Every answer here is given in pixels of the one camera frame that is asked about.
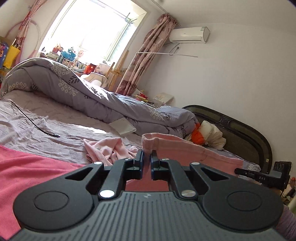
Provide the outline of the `wooden easel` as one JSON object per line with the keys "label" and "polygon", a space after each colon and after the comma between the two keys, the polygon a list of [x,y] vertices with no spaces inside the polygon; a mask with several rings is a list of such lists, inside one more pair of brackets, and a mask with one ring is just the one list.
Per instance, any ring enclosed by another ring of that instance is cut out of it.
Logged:
{"label": "wooden easel", "polygon": [[121,68],[126,60],[126,57],[128,55],[129,51],[126,50],[121,58],[119,59],[119,62],[115,65],[115,63],[112,63],[111,67],[107,71],[106,78],[107,78],[107,86],[106,89],[108,91],[111,91],[116,83],[116,80],[119,76],[123,76]]}

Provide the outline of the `orange cloth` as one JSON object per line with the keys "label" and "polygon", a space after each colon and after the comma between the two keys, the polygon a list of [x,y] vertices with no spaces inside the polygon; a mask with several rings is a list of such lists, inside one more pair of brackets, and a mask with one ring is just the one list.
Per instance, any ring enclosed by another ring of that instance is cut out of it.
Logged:
{"label": "orange cloth", "polygon": [[201,126],[200,123],[196,123],[195,128],[191,133],[191,141],[197,145],[205,144],[205,139],[202,133],[199,131],[200,126]]}

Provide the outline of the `white paper booklet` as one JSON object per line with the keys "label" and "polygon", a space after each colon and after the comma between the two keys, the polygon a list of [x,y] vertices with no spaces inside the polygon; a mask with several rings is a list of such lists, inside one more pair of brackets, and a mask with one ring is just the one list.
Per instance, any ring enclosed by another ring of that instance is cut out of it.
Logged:
{"label": "white paper booklet", "polygon": [[137,130],[126,118],[120,118],[119,120],[109,123],[109,125],[121,136],[129,135]]}

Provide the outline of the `left pink floral curtain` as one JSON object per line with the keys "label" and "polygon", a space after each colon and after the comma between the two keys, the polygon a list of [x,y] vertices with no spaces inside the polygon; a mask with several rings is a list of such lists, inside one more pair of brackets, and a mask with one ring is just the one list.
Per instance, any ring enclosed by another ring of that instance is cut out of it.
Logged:
{"label": "left pink floral curtain", "polygon": [[39,10],[40,7],[42,7],[47,0],[37,0],[34,1],[33,5],[31,6],[28,14],[20,24],[20,27],[18,29],[18,34],[16,36],[15,44],[18,45],[18,49],[20,50],[20,53],[17,55],[15,63],[18,64],[21,60],[21,55],[23,51],[23,46],[25,43],[25,39],[29,30],[29,26],[31,24],[31,18],[32,16]]}

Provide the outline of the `light pink pajama garment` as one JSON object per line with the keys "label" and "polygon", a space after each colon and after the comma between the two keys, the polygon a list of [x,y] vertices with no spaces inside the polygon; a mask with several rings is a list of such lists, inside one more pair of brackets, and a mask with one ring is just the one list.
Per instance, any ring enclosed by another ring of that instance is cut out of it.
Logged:
{"label": "light pink pajama garment", "polygon": [[[104,138],[100,141],[83,140],[87,156],[93,161],[100,161],[106,166],[112,166],[123,158],[134,158],[139,148],[126,148],[121,138]],[[182,166],[189,166],[191,162],[200,162],[219,171],[234,175],[236,168],[243,166],[238,158],[229,158],[208,150],[200,145],[193,144],[182,138],[160,133],[142,135],[144,153],[149,155],[153,150],[158,158],[169,158],[178,161]],[[149,164],[144,164],[143,178],[130,180],[126,184],[127,191],[167,191],[165,181],[153,181]]]}

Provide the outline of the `right pink floral curtain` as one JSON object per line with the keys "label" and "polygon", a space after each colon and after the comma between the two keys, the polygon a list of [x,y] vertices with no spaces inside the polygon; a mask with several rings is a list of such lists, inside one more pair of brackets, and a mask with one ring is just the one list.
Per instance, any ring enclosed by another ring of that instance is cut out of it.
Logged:
{"label": "right pink floral curtain", "polygon": [[169,14],[163,14],[157,19],[156,25],[147,33],[140,49],[133,57],[116,93],[132,95],[137,87],[139,79],[145,73],[156,53],[163,47],[172,30],[177,25],[177,20]]}

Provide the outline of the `colourful toy box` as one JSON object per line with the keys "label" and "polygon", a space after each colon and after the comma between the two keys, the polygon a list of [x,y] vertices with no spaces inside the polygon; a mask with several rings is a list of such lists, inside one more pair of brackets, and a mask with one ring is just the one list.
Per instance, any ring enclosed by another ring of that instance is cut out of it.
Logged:
{"label": "colourful toy box", "polygon": [[8,44],[5,42],[0,42],[0,68],[3,68],[8,50],[9,50]]}

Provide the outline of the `black metal headboard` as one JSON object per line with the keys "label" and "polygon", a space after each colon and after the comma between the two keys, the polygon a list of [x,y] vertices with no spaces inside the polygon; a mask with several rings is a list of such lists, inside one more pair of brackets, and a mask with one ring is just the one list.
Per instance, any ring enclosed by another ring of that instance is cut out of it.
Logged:
{"label": "black metal headboard", "polygon": [[261,172],[268,174],[273,165],[273,153],[268,140],[253,127],[213,109],[201,105],[187,105],[197,120],[208,121],[223,133],[226,139],[224,149],[246,161],[258,164]]}

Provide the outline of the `pink floral curtain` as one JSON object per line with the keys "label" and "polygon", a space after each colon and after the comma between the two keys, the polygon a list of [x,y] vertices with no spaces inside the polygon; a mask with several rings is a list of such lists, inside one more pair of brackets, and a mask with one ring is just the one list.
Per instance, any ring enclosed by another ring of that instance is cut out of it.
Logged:
{"label": "pink floral curtain", "polygon": [[147,33],[140,49],[133,57],[116,93],[132,95],[137,87],[139,79],[145,73],[156,53],[163,47],[172,30],[177,25],[177,20],[169,14],[163,14],[157,19],[156,25]]}
{"label": "pink floral curtain", "polygon": [[20,50],[20,53],[17,55],[15,63],[18,64],[21,60],[21,55],[23,51],[23,46],[25,43],[25,39],[29,30],[29,26],[31,24],[31,18],[32,16],[39,10],[40,7],[42,7],[47,0],[37,0],[34,1],[33,5],[31,6],[28,14],[20,24],[20,27],[18,29],[18,34],[16,36],[15,44],[18,45],[18,49]]}

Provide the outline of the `grey patterned duvet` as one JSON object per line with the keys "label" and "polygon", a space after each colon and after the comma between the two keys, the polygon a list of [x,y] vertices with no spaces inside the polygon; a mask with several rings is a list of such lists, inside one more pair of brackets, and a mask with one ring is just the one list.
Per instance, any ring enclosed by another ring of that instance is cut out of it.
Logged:
{"label": "grey patterned duvet", "polygon": [[109,92],[78,77],[54,60],[31,58],[16,65],[3,79],[1,96],[13,90],[39,91],[57,102],[105,123],[125,118],[137,135],[164,133],[185,137],[197,123],[183,108],[153,108],[129,96]]}

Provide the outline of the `blue plush toy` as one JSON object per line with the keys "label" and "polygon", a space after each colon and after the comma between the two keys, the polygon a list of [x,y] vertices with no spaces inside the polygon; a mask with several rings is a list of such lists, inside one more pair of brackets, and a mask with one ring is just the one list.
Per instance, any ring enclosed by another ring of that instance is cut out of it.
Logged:
{"label": "blue plush toy", "polygon": [[62,56],[69,61],[74,61],[76,57],[76,52],[74,51],[74,48],[71,47],[67,51],[63,51]]}

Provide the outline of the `lilac bed sheet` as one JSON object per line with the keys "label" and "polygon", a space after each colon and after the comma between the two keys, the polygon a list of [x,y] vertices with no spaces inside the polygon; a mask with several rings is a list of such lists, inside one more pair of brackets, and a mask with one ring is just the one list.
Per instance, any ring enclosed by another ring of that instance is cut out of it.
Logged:
{"label": "lilac bed sheet", "polygon": [[121,138],[142,147],[136,134],[120,137],[108,124],[85,116],[40,93],[15,90],[1,99],[1,145],[30,154],[88,165],[84,139]]}

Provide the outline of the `white air conditioner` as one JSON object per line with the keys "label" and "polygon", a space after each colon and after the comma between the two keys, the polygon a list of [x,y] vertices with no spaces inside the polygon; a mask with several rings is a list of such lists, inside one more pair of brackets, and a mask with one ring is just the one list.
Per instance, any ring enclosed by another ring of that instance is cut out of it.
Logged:
{"label": "white air conditioner", "polygon": [[205,44],[210,36],[208,27],[191,27],[172,30],[169,40],[175,44]]}

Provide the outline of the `cream pillow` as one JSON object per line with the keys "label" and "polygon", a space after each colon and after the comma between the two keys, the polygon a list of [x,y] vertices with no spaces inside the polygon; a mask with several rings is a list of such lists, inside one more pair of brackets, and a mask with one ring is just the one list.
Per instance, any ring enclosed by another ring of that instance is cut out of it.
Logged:
{"label": "cream pillow", "polygon": [[[217,126],[209,123],[208,121],[204,120],[201,123],[199,131],[202,133],[206,146],[212,147],[217,150],[224,150],[224,146],[226,144],[226,139],[223,137],[223,133],[221,130],[217,128]],[[191,141],[191,134],[185,137],[185,140]]]}

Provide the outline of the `pink terry towel blanket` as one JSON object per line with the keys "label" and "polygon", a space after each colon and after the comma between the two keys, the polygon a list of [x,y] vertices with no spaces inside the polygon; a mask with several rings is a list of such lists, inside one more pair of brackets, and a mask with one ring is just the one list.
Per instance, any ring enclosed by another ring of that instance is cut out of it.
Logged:
{"label": "pink terry towel blanket", "polygon": [[22,191],[81,167],[1,146],[1,237],[8,239],[20,230],[13,202]]}

